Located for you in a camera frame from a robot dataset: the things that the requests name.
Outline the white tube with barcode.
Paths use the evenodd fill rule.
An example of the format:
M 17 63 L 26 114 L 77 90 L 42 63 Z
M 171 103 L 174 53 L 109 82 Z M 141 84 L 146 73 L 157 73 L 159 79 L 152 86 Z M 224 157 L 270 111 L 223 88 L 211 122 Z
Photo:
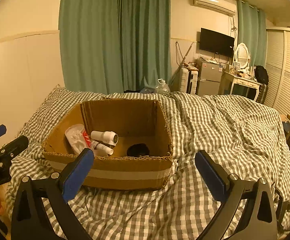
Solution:
M 114 150 L 105 144 L 93 140 L 91 142 L 91 149 L 95 156 L 108 157 L 114 153 Z

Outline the white translucent bottle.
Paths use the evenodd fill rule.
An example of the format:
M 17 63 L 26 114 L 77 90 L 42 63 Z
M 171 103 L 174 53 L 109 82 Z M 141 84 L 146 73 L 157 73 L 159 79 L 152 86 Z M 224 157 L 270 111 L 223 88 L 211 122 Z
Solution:
M 112 146 L 116 146 L 119 139 L 118 135 L 113 131 L 92 131 L 90 136 L 92 140 L 101 141 L 105 144 Z

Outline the black magnifying glass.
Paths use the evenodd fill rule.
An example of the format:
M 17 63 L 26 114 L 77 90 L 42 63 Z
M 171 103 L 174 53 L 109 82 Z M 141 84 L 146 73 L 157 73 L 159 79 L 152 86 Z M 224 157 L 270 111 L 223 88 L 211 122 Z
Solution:
M 150 150 L 144 143 L 134 144 L 127 149 L 127 156 L 129 157 L 144 157 L 149 156 Z

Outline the green white checkered bedspread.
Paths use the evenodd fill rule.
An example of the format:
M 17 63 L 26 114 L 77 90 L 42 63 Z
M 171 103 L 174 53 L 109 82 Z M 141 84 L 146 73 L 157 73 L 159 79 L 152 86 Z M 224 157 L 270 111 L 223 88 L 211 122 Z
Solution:
M 220 206 L 195 168 L 199 150 L 242 179 L 265 178 L 290 203 L 290 150 L 276 110 L 237 95 L 124 97 L 162 102 L 174 147 L 172 172 L 158 191 L 82 188 L 69 205 L 93 239 L 196 239 Z M 290 212 L 282 226 L 288 233 Z

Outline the brown cardboard box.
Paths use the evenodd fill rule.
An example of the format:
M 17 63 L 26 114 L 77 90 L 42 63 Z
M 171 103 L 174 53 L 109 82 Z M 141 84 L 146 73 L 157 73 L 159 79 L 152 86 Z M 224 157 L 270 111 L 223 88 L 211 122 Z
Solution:
M 62 171 L 78 147 L 94 153 L 84 184 L 109 190 L 158 190 L 172 168 L 172 136 L 156 99 L 101 99 L 66 111 L 42 143 L 44 157 Z

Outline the white louvered wardrobe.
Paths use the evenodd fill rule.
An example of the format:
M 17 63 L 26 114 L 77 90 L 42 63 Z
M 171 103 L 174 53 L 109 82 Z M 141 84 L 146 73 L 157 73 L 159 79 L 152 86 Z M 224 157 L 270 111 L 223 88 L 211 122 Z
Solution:
M 290 115 L 290 28 L 268 28 L 266 34 L 269 89 L 264 104 L 280 114 Z

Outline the silver mini fridge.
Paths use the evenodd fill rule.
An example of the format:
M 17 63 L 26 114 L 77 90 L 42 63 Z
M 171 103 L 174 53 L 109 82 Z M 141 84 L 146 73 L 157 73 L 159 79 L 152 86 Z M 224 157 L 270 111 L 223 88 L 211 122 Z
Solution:
M 223 73 L 223 67 L 219 64 L 207 62 L 203 59 L 197 59 L 198 86 L 196 94 L 217 95 Z

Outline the green curtain left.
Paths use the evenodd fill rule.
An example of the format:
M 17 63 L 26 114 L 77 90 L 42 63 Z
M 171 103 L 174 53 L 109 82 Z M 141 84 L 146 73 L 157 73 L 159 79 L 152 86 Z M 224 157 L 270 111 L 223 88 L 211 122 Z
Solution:
M 65 87 L 103 94 L 171 80 L 170 0 L 61 0 Z

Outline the green curtain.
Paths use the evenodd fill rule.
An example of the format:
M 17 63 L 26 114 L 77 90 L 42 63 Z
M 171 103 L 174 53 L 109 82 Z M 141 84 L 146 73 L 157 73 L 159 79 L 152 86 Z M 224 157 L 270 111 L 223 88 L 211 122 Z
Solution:
M 237 0 L 237 10 L 238 43 L 247 46 L 251 56 L 251 66 L 264 67 L 267 45 L 265 12 L 242 0 Z
M 65 87 L 103 94 L 171 80 L 170 0 L 61 0 Z

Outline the white suitcase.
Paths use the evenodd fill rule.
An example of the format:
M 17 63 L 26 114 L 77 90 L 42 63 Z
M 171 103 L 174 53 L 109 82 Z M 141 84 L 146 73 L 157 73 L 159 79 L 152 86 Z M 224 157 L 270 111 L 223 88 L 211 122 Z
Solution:
M 179 91 L 196 94 L 198 83 L 198 69 L 196 67 L 182 67 L 180 69 L 179 77 Z

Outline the large clear water jug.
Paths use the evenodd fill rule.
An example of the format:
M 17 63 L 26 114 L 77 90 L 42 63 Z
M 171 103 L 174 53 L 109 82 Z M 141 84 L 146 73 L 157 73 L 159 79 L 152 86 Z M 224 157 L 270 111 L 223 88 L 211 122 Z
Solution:
M 170 88 L 164 79 L 158 79 L 157 82 L 158 82 L 158 85 L 155 87 L 155 93 L 157 94 L 170 93 Z

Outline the white oval vanity mirror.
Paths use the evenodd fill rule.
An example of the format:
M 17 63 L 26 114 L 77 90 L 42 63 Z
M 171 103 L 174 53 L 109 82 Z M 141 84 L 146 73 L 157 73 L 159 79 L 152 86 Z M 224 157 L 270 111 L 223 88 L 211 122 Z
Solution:
M 248 68 L 250 64 L 250 52 L 245 43 L 240 43 L 234 51 L 234 66 L 238 67 L 239 70 Z

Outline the green curtain right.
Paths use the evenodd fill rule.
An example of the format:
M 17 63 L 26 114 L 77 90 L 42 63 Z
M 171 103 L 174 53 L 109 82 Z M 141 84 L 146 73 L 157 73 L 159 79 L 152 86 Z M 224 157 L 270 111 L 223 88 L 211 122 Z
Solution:
M 267 45 L 265 12 L 242 0 L 237 0 L 237 10 L 238 43 L 247 46 L 251 56 L 251 66 L 264 67 Z

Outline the white air conditioner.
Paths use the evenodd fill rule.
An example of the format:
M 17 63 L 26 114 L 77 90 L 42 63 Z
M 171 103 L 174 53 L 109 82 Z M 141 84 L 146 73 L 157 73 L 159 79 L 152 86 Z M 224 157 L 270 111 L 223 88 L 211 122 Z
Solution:
M 237 7 L 234 3 L 225 0 L 193 0 L 193 5 L 219 12 L 227 16 L 234 16 Z

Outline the black wall television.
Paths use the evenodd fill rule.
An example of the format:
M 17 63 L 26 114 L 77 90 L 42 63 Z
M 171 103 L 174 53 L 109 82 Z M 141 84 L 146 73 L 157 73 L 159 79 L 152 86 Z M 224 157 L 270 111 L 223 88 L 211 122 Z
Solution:
M 199 49 L 232 58 L 234 41 L 234 37 L 201 28 Z

